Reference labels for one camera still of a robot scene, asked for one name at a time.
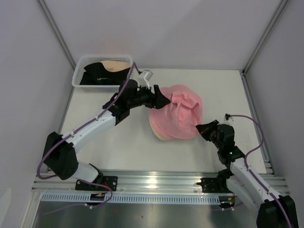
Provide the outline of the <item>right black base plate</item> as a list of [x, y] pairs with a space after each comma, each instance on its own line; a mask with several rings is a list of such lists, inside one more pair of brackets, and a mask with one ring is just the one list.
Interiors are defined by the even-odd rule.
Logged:
[[203, 193], [230, 193], [221, 178], [201, 178], [196, 185], [201, 186]]

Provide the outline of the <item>pink bucket hat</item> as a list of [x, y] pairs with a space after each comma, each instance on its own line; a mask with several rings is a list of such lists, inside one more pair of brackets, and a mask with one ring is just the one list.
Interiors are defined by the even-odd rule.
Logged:
[[191, 130], [202, 122], [202, 99], [185, 85], [162, 87], [161, 92], [170, 104], [156, 115], [158, 123], [165, 122], [174, 129]]
[[161, 109], [151, 109], [149, 118], [171, 139], [191, 139], [198, 134], [196, 125], [202, 121], [202, 107], [199, 104], [169, 104]]

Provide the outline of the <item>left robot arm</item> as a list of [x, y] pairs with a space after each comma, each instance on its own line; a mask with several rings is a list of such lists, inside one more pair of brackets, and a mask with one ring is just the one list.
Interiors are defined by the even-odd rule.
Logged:
[[150, 88], [127, 80], [92, 119], [64, 134], [50, 133], [40, 163], [47, 165], [61, 180], [75, 178], [98, 190], [103, 184], [101, 171], [92, 164], [79, 162], [76, 154], [98, 134], [128, 117], [131, 109], [139, 106], [161, 109], [168, 104], [170, 100], [158, 85]]

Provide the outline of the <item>white plastic basket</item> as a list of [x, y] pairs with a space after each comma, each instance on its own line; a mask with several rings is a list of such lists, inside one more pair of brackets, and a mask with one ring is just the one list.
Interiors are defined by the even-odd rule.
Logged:
[[82, 79], [83, 73], [84, 73], [84, 67], [92, 64], [92, 63], [96, 63], [96, 62], [100, 62], [103, 60], [112, 60], [112, 61], [121, 61], [121, 62], [127, 62], [132, 66], [133, 63], [133, 59], [131, 58], [131, 56], [129, 55], [109, 55], [109, 54], [103, 54], [103, 55], [94, 55], [94, 54], [90, 54], [90, 55], [84, 55], [82, 56], [75, 68], [73, 77], [72, 77], [72, 85], [74, 87], [87, 87], [87, 88], [102, 88], [102, 89], [106, 89], [106, 90], [110, 90], [114, 93], [116, 93], [120, 87], [120, 85], [81, 85], [80, 81]]

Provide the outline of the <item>right aluminium corner post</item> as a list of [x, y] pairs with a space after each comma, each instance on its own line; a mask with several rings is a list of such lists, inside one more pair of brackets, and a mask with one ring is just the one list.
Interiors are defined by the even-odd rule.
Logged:
[[276, 25], [278, 24], [280, 18], [282, 17], [284, 11], [287, 9], [290, 0], [281, 0], [276, 7], [273, 15], [271, 16], [269, 22], [267, 23], [257, 45], [254, 47], [253, 52], [251, 53], [248, 61], [246, 62], [243, 70], [242, 75], [246, 76], [249, 72], [251, 66], [254, 64], [256, 58], [258, 57], [259, 53], [262, 51], [264, 45], [267, 43], [268, 39], [270, 38], [273, 30], [275, 29]]

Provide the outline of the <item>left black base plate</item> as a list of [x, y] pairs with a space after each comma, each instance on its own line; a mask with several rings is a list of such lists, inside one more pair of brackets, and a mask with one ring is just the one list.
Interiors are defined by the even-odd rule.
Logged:
[[93, 183], [86, 183], [82, 180], [77, 180], [75, 190], [80, 191], [116, 191], [118, 177], [117, 176], [98, 176]]

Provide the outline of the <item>aluminium corner post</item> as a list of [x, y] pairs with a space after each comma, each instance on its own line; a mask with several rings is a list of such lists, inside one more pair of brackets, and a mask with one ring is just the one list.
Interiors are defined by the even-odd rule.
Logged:
[[268, 39], [270, 38], [273, 30], [275, 29], [276, 25], [278, 24], [280, 18], [282, 17], [284, 11], [287, 9], [290, 0], [281, 0], [276, 7], [273, 15], [271, 16], [269, 22], [267, 23], [257, 45], [254, 47], [253, 52], [251, 53], [248, 61], [246, 62], [243, 70], [242, 75], [246, 76], [249, 72], [251, 66], [254, 64], [256, 58], [258, 57], [259, 53], [262, 51], [264, 45], [267, 43]]
[[71, 68], [73, 70], [75, 70], [76, 68], [76, 62], [68, 48], [68, 45], [54, 19], [54, 16], [51, 13], [51, 10], [49, 9], [47, 3], [45, 0], [36, 0], [37, 5], [40, 8], [40, 11], [43, 15], [43, 17], [45, 18], [47, 24], [49, 25], [55, 39], [57, 40], [63, 54], [65, 55], [65, 57], [67, 58]]

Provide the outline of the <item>beige bucket hat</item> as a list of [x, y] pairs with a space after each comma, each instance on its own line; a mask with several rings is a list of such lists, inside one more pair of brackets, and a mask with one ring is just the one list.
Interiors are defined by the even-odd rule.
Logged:
[[149, 120], [149, 122], [153, 133], [158, 139], [163, 141], [171, 140], [171, 137], [168, 134], [166, 134], [162, 129], [160, 129], [158, 126], [154, 125], [151, 119]]

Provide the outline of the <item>black hat in basket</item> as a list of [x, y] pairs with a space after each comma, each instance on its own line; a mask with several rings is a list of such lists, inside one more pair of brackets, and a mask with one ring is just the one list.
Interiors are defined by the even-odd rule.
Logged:
[[121, 85], [126, 80], [130, 68], [119, 72], [109, 72], [102, 63], [96, 62], [85, 66], [84, 70], [80, 81], [81, 85], [116, 86]]

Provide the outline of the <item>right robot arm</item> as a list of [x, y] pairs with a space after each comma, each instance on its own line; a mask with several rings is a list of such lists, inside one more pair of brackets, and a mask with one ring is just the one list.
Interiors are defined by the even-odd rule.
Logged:
[[228, 121], [214, 120], [196, 126], [206, 141], [218, 150], [220, 162], [226, 169], [220, 171], [214, 184], [202, 181], [203, 189], [217, 187], [222, 192], [231, 191], [256, 218], [259, 228], [297, 228], [299, 226], [294, 200], [283, 196], [270, 186], [248, 164], [245, 154], [235, 144], [235, 131]]

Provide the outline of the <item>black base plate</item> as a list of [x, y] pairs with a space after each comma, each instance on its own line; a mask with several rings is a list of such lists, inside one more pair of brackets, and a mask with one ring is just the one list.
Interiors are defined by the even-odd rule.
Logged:
[[118, 177], [117, 176], [98, 176], [93, 183], [86, 183], [82, 180], [77, 180], [75, 190], [80, 191], [116, 191]]
[[201, 186], [203, 193], [230, 193], [221, 178], [201, 178], [196, 185]]

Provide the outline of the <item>left aluminium corner post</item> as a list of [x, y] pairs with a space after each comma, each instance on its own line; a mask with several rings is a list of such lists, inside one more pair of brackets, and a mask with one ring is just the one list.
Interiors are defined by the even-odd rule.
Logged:
[[75, 70], [76, 68], [76, 62], [68, 48], [68, 45], [54, 19], [54, 16], [51, 13], [51, 10], [49, 9], [47, 3], [45, 0], [36, 0], [37, 5], [40, 8], [40, 11], [43, 15], [43, 17], [45, 18], [47, 24], [49, 25], [55, 39], [57, 40], [63, 54], [65, 55], [65, 57], [67, 58], [71, 68], [73, 70]]

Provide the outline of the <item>aluminium mounting rail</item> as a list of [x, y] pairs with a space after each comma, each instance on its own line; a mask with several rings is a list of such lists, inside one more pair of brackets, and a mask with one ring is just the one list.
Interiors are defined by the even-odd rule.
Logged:
[[[215, 178], [216, 173], [166, 172], [166, 171], [115, 171], [103, 170], [105, 176], [118, 177], [116, 193], [193, 195], [201, 193], [197, 185], [201, 178]], [[35, 178], [33, 191], [75, 192], [76, 179], [61, 180], [54, 177], [48, 180]]]

